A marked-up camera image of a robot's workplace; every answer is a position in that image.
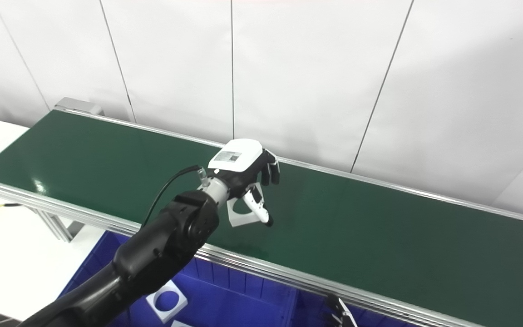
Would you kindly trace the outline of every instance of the black robotic arm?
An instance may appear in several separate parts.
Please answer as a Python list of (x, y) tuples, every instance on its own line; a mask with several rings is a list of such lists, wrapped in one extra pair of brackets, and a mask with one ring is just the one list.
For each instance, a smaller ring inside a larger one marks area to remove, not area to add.
[(240, 155), (231, 158), (235, 163), (241, 157), (239, 165), (215, 168), (215, 159), (227, 152), (224, 147), (210, 162), (206, 176), (201, 176), (200, 188), (174, 197), (153, 221), (118, 248), (111, 263), (19, 327), (102, 327), (141, 296), (156, 292), (189, 263), (218, 227), (219, 207), (228, 199), (246, 195), (258, 173), (263, 174), (263, 184), (270, 174), (274, 184), (279, 182), (274, 155), (265, 149), (247, 155), (256, 144), (251, 139), (227, 143), (226, 147), (232, 145), (232, 153), (236, 146), (242, 148)]

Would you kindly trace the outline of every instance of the white robotic hand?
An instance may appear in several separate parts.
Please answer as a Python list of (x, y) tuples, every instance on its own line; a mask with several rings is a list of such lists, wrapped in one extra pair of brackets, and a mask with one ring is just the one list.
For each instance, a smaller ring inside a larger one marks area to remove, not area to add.
[[(206, 178), (212, 182), (219, 180), (227, 187), (227, 209), (231, 226), (257, 221), (267, 226), (273, 224), (261, 186), (257, 183), (258, 173), (261, 173), (263, 186), (269, 185), (270, 181), (272, 184), (280, 182), (280, 165), (276, 156), (254, 139), (229, 141), (209, 162)], [(235, 202), (240, 198), (252, 210), (251, 213), (234, 211)]]

